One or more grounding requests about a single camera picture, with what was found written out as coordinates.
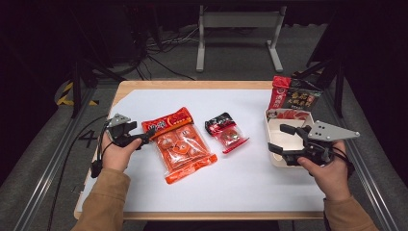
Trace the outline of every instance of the white tabletop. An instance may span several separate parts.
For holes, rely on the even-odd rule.
[[[144,145],[132,155],[125,170],[132,179],[125,218],[321,218],[324,194],[314,178],[303,168],[275,167],[269,159],[265,110],[270,94],[271,90],[133,90],[121,99],[110,116],[119,113],[137,121],[132,135],[142,132],[143,121],[186,107],[196,129],[218,157],[216,163],[169,185],[155,143]],[[206,120],[224,112],[249,137],[229,154],[222,154],[221,144],[204,129]],[[82,212],[95,180],[88,176],[77,213]]]

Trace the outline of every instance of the red packaging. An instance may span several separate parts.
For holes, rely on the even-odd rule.
[[[273,90],[268,110],[294,109],[311,112],[323,90],[312,83],[283,76],[273,77]]]
[[[144,132],[156,128],[156,134],[151,140],[156,143],[166,165],[165,179],[168,184],[217,161],[217,155],[211,153],[202,140],[186,108],[144,121],[141,126]]]
[[[237,123],[228,113],[223,113],[206,121],[205,129],[223,145],[222,153],[224,154],[231,152],[249,139],[242,135]]]

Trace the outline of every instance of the aluminum rail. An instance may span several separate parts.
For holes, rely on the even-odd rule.
[[[95,92],[95,89],[86,89],[84,92],[84,97],[83,97],[83,102],[82,105],[87,105],[88,102],[91,101],[91,98],[93,97],[93,94]],[[72,139],[75,137],[74,136],[74,131],[75,128],[77,127],[79,121],[81,120],[82,115],[84,114],[86,107],[82,107],[82,109],[78,112],[75,118],[72,118],[65,131],[63,134],[63,137],[61,138],[60,143],[58,144],[56,150],[54,151],[54,154],[48,163],[48,166],[46,167],[44,173],[38,180],[38,184],[31,195],[31,198],[29,202],[26,205],[26,208],[24,209],[23,213],[21,214],[14,231],[22,231],[22,230],[29,230],[30,224],[32,223],[38,208],[45,197],[55,174],[58,171],[58,168],[60,167],[61,163],[65,159],[66,155],[68,154],[68,148],[69,144],[72,142]]]
[[[344,119],[340,119],[337,116],[335,109],[333,108],[334,99],[333,96],[330,94],[328,90],[325,91],[323,94],[323,99],[326,104],[328,104],[328,108],[330,109],[330,113],[335,118],[338,125],[341,127],[347,128],[347,125]],[[360,181],[363,184],[364,189],[370,199],[372,207],[374,208],[375,213],[378,216],[379,221],[381,222],[383,230],[390,230],[390,231],[398,231],[398,227],[391,215],[390,210],[388,209],[386,202],[384,201],[381,192],[378,189],[377,184],[375,183],[369,168],[364,163],[362,155],[357,148],[357,145],[354,140],[346,140],[345,143],[350,152],[350,160],[355,166],[355,170],[360,178]]]

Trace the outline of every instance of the brown sleeve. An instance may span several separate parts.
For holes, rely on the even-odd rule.
[[[342,201],[324,199],[324,213],[332,231],[378,230],[370,216],[353,196]]]
[[[123,206],[130,185],[129,176],[103,168],[84,201],[83,212],[72,231],[121,230]]]

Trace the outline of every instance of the plastic packaging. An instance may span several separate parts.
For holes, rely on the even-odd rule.
[[[223,113],[206,121],[205,129],[223,145],[222,153],[224,154],[231,152],[249,139],[242,135],[237,123],[228,113]]]
[[[151,138],[157,145],[167,172],[168,184],[180,180],[202,167],[217,161],[217,155],[211,153],[199,132],[187,108],[181,108],[174,114],[141,123],[143,131],[154,127],[156,134]]]

